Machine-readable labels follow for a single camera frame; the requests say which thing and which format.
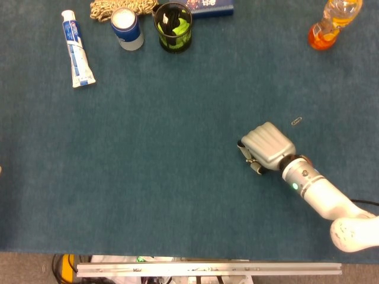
toothpaste cap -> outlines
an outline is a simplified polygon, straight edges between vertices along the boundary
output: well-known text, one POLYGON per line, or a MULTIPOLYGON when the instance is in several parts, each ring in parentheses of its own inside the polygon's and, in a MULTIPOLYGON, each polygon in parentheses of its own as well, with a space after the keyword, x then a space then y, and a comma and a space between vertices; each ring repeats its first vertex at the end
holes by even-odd
POLYGON ((63 16, 63 21, 73 21, 75 20, 75 14, 73 11, 71 10, 64 10, 62 12, 62 16, 63 16))

table surface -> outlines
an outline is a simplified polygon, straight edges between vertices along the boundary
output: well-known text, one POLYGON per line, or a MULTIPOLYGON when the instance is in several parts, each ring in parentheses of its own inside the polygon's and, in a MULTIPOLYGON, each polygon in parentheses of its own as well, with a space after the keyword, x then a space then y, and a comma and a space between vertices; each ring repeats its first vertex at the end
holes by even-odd
POLYGON ((150 16, 127 52, 89 1, 2 1, 0 250, 379 263, 334 248, 330 221, 236 147, 271 121, 350 198, 379 200, 379 4, 320 53, 324 4, 236 1, 173 55, 150 16), (64 9, 96 85, 72 88, 64 9))

orange liquid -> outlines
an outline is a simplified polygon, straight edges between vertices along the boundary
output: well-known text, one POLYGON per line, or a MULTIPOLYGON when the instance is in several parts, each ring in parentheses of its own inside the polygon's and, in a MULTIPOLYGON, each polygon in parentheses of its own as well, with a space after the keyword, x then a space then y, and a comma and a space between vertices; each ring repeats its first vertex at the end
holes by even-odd
POLYGON ((336 30, 333 33, 329 33, 326 35, 323 35, 321 31, 319 31, 317 34, 314 34, 313 28, 315 25, 313 25, 310 28, 308 33, 309 44, 316 50, 326 50, 331 48, 337 40, 339 30, 336 30))

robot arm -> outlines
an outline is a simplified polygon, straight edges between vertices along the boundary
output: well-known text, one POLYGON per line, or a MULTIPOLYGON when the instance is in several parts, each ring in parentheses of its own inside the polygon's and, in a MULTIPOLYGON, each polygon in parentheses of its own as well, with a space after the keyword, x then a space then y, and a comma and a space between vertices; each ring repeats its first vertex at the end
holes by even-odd
POLYGON ((379 246, 379 217, 362 210, 313 168, 308 158, 296 155, 294 144, 266 122, 249 132, 238 147, 258 174, 280 170, 282 178, 323 218, 335 220, 330 228, 334 244, 353 252, 379 246))

paper clip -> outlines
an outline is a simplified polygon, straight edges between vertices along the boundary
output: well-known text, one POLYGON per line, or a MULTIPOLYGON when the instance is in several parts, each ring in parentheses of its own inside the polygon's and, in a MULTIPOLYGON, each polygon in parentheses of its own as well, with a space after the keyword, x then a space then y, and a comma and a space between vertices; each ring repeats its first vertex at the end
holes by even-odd
POLYGON ((298 117, 293 122, 291 122, 291 125, 295 126, 295 125, 299 124, 302 120, 303 120, 302 117, 298 117))

